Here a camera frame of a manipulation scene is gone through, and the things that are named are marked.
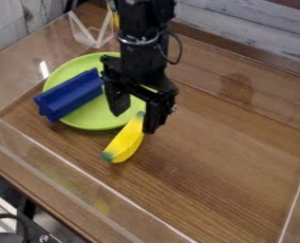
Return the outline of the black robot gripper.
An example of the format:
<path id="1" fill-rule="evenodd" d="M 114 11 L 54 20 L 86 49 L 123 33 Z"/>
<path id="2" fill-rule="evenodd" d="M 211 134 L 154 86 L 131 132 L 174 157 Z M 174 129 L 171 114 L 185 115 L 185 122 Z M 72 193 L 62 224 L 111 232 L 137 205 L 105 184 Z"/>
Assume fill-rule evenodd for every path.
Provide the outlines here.
<path id="1" fill-rule="evenodd" d="M 131 106 L 131 95 L 146 101 L 142 131 L 154 134 L 173 113 L 178 94 L 178 87 L 165 74 L 171 63 L 169 34 L 165 32 L 145 42 L 119 39 L 119 44 L 118 57 L 101 57 L 110 110 L 117 117 L 122 115 Z"/>

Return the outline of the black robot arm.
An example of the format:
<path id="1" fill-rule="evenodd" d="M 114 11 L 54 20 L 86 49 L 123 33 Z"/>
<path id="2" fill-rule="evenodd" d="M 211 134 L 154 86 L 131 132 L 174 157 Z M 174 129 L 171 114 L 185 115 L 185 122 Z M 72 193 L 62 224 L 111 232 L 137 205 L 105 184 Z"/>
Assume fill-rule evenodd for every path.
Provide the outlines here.
<path id="1" fill-rule="evenodd" d="M 101 57 L 107 102 L 118 116 L 130 108 L 131 97 L 142 99 L 142 131 L 153 134 L 173 112 L 178 95 L 165 74 L 166 66 L 178 63 L 167 58 L 175 0 L 113 0 L 113 6 L 119 19 L 119 55 Z"/>

